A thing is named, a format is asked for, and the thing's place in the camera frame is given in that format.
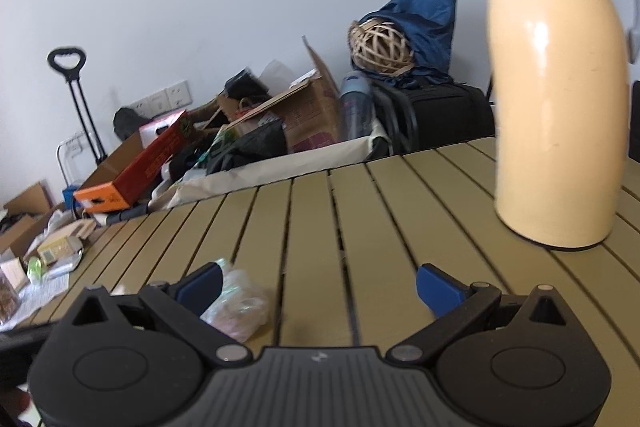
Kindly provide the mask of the clear plastic wrap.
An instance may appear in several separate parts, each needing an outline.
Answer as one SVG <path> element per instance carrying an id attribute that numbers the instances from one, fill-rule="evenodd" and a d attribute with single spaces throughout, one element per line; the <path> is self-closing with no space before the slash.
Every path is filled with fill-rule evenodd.
<path id="1" fill-rule="evenodd" d="M 269 320 L 268 294 L 245 270 L 218 259 L 222 270 L 220 296 L 200 315 L 201 319 L 239 343 L 245 343 Z"/>

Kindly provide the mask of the orange cardboard box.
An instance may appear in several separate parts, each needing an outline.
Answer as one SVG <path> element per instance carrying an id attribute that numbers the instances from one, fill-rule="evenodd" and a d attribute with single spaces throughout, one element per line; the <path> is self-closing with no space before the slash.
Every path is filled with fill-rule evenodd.
<path id="1" fill-rule="evenodd" d="M 185 110 L 142 126 L 101 162 L 74 192 L 88 213 L 126 210 L 137 204 L 160 169 L 195 133 Z"/>

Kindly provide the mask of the small tan carton box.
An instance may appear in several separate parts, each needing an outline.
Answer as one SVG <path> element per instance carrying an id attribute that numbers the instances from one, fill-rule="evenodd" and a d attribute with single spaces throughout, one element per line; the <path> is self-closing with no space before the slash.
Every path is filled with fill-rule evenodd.
<path id="1" fill-rule="evenodd" d="M 45 265 L 54 265 L 58 260 L 73 256 L 81 251 L 84 244 L 77 236 L 61 236 L 57 239 L 43 242 L 37 248 L 37 254 Z"/>

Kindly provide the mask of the printed paper sheet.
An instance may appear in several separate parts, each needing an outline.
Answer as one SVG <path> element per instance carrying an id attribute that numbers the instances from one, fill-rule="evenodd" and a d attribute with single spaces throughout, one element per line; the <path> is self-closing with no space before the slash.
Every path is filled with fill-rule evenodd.
<path id="1" fill-rule="evenodd" d="M 9 321 L 1 325 L 1 332 L 10 331 L 29 319 L 39 309 L 47 306 L 54 298 L 62 295 L 70 288 L 70 273 L 81 262 L 81 254 L 76 254 L 64 261 L 61 268 L 54 268 L 52 275 L 46 273 L 38 284 L 28 284 L 18 293 L 18 307 Z"/>

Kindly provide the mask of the green small bottle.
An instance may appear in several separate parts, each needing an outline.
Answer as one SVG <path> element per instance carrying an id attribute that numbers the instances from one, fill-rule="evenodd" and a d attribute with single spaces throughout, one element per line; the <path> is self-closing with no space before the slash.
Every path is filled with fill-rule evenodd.
<path id="1" fill-rule="evenodd" d="M 42 264 L 38 256 L 30 257 L 27 261 L 27 278 L 32 285 L 40 285 L 42 283 L 43 272 L 46 267 Z"/>

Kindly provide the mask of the clear jar with snacks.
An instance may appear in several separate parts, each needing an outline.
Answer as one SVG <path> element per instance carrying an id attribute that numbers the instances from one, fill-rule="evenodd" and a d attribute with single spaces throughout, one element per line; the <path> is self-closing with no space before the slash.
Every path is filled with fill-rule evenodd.
<path id="1" fill-rule="evenodd" d="M 27 277 L 21 261 L 12 259 L 1 263 L 0 272 L 0 322 L 9 321 L 20 305 L 18 293 L 26 285 Z"/>

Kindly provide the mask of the large cardboard box left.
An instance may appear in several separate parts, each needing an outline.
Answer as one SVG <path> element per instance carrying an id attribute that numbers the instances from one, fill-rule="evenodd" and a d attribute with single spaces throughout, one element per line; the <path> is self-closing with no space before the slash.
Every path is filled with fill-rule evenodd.
<path id="1" fill-rule="evenodd" d="M 28 253 L 32 241 L 49 223 L 55 210 L 49 191 L 40 183 L 34 183 L 14 199 L 1 206 L 0 247 L 4 254 L 11 251 L 15 257 Z"/>

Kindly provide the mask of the black suitcase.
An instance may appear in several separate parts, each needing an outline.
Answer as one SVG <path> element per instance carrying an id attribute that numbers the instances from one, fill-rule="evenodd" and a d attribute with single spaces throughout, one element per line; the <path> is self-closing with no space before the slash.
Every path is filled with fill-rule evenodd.
<path id="1" fill-rule="evenodd" d="M 493 136 L 494 112 L 483 91 L 462 83 L 400 90 L 374 80 L 376 118 L 390 138 L 390 153 L 410 154 Z"/>

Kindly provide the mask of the grey blue water bottle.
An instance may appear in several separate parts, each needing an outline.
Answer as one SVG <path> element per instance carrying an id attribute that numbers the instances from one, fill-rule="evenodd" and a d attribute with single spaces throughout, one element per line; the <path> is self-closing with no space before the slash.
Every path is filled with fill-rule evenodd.
<path id="1" fill-rule="evenodd" d="M 340 91 L 340 137 L 355 140 L 372 132 L 373 96 L 369 79 L 353 70 L 344 79 Z"/>

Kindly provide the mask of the open brown cardboard box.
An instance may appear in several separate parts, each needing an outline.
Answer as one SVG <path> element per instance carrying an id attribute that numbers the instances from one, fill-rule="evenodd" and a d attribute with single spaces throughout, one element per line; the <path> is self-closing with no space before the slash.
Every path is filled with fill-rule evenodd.
<path id="1" fill-rule="evenodd" d="M 320 55 L 306 38 L 303 43 L 314 70 L 290 89 L 251 108 L 244 108 L 238 98 L 230 98 L 226 92 L 218 94 L 218 107 L 228 118 L 229 128 L 237 135 L 278 120 L 290 153 L 314 150 L 340 141 L 337 87 Z"/>

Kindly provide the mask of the woven rattan ball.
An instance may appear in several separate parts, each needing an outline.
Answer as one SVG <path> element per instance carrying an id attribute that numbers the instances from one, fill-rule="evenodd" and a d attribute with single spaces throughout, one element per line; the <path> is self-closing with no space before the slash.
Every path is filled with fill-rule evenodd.
<path id="1" fill-rule="evenodd" d="M 408 38 L 389 20 L 369 18 L 353 22 L 348 31 L 352 62 L 361 69 L 398 77 L 414 67 Z"/>

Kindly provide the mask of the dark blue bag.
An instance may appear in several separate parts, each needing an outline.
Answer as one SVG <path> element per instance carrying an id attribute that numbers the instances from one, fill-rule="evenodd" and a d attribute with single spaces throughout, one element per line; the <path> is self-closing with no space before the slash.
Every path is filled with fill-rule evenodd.
<path id="1" fill-rule="evenodd" d="M 362 70 L 400 89 L 414 89 L 423 83 L 452 83 L 449 75 L 457 0 L 390 0 L 381 9 L 357 20 L 377 17 L 389 20 L 401 30 L 413 49 L 414 67 L 398 77 Z"/>

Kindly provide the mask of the cream thermos jug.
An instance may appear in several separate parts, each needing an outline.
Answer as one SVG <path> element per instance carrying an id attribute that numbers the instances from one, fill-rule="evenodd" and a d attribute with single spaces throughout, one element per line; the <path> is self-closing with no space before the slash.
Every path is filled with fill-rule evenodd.
<path id="1" fill-rule="evenodd" d="M 498 217 L 537 244 L 601 243 L 625 170 L 638 27 L 612 0 L 488 0 L 487 38 Z"/>

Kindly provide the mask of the chrome folding cart frame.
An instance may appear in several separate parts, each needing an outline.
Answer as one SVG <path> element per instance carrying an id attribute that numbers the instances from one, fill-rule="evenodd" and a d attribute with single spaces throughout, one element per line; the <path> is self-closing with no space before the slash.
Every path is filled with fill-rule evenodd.
<path id="1" fill-rule="evenodd" d="M 55 158 L 64 187 L 83 184 L 96 169 L 96 158 L 93 156 L 89 140 L 82 131 L 72 134 L 58 144 Z"/>

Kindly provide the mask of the white wall socket panel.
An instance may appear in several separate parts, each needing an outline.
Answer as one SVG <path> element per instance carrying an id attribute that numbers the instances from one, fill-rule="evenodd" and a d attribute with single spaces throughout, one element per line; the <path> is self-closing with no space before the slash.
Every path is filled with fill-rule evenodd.
<path id="1" fill-rule="evenodd" d="M 129 107 L 138 115 L 153 119 L 157 116 L 165 115 L 174 110 L 189 106 L 191 103 L 192 96 L 189 83 L 186 80 L 182 80 L 168 88 L 131 103 Z"/>

